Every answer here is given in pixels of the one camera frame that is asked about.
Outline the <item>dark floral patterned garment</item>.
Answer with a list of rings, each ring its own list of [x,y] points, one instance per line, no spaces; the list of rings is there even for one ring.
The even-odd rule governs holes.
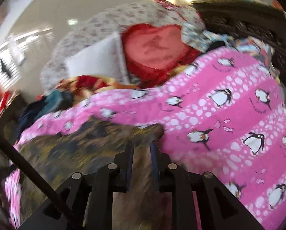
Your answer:
[[[74,172],[98,171],[132,143],[131,187],[128,193],[113,197],[113,228],[159,229],[164,205],[152,179],[150,144],[163,134],[160,124],[138,128],[90,117],[72,134],[37,136],[20,146],[19,151],[56,189]]]

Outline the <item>dark blue teal clothes pile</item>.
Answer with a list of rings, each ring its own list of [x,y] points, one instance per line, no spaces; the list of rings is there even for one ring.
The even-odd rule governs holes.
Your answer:
[[[60,110],[66,110],[73,105],[73,95],[68,91],[52,90],[48,96],[29,104],[19,118],[17,137],[32,126],[42,116]]]

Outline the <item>pink penguin quilt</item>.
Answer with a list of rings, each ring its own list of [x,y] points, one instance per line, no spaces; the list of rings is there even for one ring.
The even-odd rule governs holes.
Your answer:
[[[37,136],[66,136],[90,117],[145,128],[190,172],[213,172],[265,229],[286,217],[286,107],[281,88],[254,57],[221,47],[160,87],[103,91],[48,113],[25,130],[15,149]]]

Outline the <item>red yellow floral blanket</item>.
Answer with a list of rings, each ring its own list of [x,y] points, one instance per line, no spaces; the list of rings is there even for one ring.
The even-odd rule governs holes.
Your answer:
[[[134,84],[123,85],[116,79],[104,76],[81,75],[59,81],[55,87],[59,91],[68,91],[74,96],[90,96],[107,90],[136,89]]]

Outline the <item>red box on table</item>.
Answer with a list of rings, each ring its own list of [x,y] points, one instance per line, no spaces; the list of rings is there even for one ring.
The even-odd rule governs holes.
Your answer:
[[[15,97],[19,94],[17,90],[11,92],[6,91],[0,101],[0,116],[1,114],[8,108],[8,106],[11,104],[11,102],[15,99]]]

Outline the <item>white square pillow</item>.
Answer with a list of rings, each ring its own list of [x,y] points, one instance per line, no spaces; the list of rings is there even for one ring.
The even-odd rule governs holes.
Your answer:
[[[114,78],[123,85],[130,84],[121,35],[113,32],[105,39],[65,59],[70,77],[81,75]]]

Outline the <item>red heart-shaped cushion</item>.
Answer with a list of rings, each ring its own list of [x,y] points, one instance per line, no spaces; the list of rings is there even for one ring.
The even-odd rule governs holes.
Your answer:
[[[201,52],[181,40],[182,27],[135,24],[122,36],[126,66],[139,79],[140,88],[165,83],[180,67],[191,64]]]

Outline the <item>blue white patterned cloth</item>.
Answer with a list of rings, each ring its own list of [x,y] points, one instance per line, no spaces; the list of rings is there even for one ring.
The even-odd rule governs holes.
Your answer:
[[[271,63],[275,52],[269,44],[253,36],[235,39],[228,34],[216,34],[188,22],[184,22],[182,25],[181,39],[183,43],[202,53],[221,46],[231,47],[251,55],[266,66]]]

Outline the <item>floral bedding pile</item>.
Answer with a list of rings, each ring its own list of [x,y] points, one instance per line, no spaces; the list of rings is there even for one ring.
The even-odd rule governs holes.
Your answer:
[[[40,74],[42,88],[44,92],[48,92],[54,89],[60,80],[69,76],[64,63],[67,57],[75,55],[115,31],[123,33],[130,26],[140,23],[152,26],[182,26],[185,21],[199,30],[205,30],[199,13],[189,6],[172,5],[168,9],[155,1],[141,1],[108,8],[76,26],[56,44],[51,59]]]

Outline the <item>dark carved wooden headboard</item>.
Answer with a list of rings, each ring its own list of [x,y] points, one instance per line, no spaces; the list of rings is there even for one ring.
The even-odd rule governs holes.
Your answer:
[[[286,88],[286,18],[284,12],[271,6],[246,1],[192,1],[206,29],[235,38],[256,37],[272,46],[273,66],[279,70]]]

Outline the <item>dark cloth hanging on wall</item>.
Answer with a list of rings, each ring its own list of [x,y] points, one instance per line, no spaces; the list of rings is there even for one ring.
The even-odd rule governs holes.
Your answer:
[[[5,62],[0,59],[0,65],[1,65],[1,72],[6,74],[6,76],[8,77],[8,79],[11,79],[12,78],[12,74],[11,72],[8,70],[8,68],[6,67],[6,64]]]

